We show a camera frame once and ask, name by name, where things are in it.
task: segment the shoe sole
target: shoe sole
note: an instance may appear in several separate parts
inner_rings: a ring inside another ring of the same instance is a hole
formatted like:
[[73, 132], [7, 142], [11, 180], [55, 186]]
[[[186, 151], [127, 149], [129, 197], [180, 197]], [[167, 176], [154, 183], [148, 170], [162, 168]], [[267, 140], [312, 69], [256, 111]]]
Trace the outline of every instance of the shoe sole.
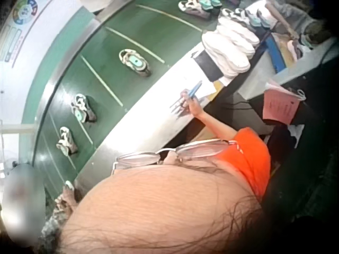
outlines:
[[230, 40], [242, 53], [246, 54], [247, 57], [252, 57], [254, 55], [255, 49], [253, 48], [252, 44], [250, 44], [236, 32], [227, 29], [222, 25], [217, 26], [217, 31], [226, 39]]
[[239, 73], [234, 71], [231, 68], [231, 66], [229, 65], [226, 59], [224, 59], [223, 61], [218, 60], [222, 58], [221, 55], [216, 54], [215, 52], [211, 51], [208, 48], [206, 48], [205, 51], [210, 56], [210, 58], [213, 60], [213, 62], [218, 66], [218, 68], [221, 70], [224, 77], [235, 78], [236, 76], [238, 76]]
[[202, 41], [209, 51], [225, 57], [234, 71], [241, 73], [249, 70], [251, 65], [247, 56], [221, 34], [206, 32], [202, 35]]
[[249, 29], [243, 27], [242, 25], [229, 20], [225, 17], [220, 17], [218, 20], [220, 25], [225, 26], [226, 28], [231, 29], [232, 31], [238, 33], [241, 37], [243, 37], [246, 41], [248, 41], [253, 46], [256, 46], [260, 43], [258, 37], [251, 32]]

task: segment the pink paper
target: pink paper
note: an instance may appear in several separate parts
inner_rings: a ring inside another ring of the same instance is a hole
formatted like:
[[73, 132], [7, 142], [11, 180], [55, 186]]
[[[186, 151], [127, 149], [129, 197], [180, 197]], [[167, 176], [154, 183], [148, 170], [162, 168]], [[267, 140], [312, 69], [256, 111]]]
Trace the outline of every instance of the pink paper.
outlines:
[[264, 93], [263, 119], [276, 120], [288, 125], [292, 122], [299, 103], [297, 96], [268, 89]]

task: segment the eyeglasses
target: eyeglasses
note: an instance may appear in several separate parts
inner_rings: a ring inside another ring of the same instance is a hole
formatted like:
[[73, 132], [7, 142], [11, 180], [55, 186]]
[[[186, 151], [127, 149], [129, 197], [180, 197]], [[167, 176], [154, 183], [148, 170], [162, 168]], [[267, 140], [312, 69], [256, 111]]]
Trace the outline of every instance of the eyeglasses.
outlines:
[[163, 160], [161, 159], [160, 154], [165, 151], [175, 152], [178, 156], [179, 161], [184, 161], [215, 156], [224, 151], [225, 149], [227, 149], [227, 147], [231, 145], [236, 145], [237, 149], [241, 153], [243, 153], [237, 141], [234, 140], [226, 141], [221, 139], [194, 141], [191, 143], [183, 144], [174, 149], [173, 148], [160, 149], [157, 152], [129, 153], [127, 155], [119, 156], [115, 159], [111, 175], [114, 174], [114, 170], [117, 169], [118, 166], [121, 167], [121, 169], [128, 169], [152, 164], [162, 164]]

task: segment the poster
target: poster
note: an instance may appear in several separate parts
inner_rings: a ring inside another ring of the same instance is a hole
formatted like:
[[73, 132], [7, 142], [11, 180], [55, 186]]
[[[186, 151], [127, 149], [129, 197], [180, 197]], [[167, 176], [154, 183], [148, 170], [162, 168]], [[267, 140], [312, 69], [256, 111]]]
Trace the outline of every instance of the poster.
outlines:
[[14, 66], [31, 27], [53, 0], [18, 0], [0, 31], [0, 62]]

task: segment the pink folder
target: pink folder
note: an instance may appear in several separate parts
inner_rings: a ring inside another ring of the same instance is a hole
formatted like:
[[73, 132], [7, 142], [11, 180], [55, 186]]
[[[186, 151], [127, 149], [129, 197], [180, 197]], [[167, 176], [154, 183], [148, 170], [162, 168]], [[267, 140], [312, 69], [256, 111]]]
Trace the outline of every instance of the pink folder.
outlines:
[[263, 119], [276, 120], [289, 125], [294, 118], [301, 97], [273, 81], [266, 83]]

